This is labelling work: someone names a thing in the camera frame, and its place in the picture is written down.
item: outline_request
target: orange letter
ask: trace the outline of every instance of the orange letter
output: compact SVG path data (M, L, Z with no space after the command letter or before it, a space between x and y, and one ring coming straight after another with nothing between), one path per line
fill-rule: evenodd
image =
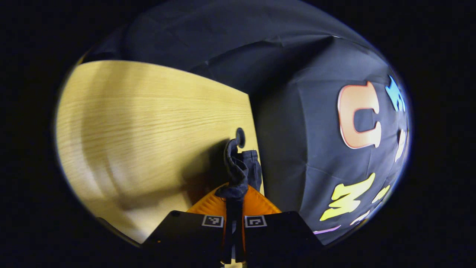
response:
M382 126L377 121L375 128L357 132L354 126L354 114L357 110L373 109L379 112L377 93L371 82L365 86L348 85L342 88L337 101L339 112L340 133L347 146L352 149L359 149L369 145L380 145Z

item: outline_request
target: wooden tabletop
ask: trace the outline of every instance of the wooden tabletop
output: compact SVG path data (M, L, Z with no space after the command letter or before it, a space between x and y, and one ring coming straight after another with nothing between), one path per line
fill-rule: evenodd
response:
M169 67L80 64L60 98L56 138L73 192L142 243L171 210L226 181L223 149L241 127L258 150L248 95Z

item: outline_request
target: wooden table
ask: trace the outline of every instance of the wooden table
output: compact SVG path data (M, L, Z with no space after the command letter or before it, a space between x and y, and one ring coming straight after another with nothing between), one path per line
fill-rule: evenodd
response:
M223 149L238 127L243 150L258 150L245 93L164 66L98 61L67 80L56 138L78 199L142 243L168 212L226 181Z

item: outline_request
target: wood grain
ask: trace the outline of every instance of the wood grain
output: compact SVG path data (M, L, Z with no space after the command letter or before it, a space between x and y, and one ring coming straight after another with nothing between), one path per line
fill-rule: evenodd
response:
M164 66L98 61L67 81L56 138L78 199L142 243L170 210L226 181L223 149L238 127L243 150L258 150L245 93Z

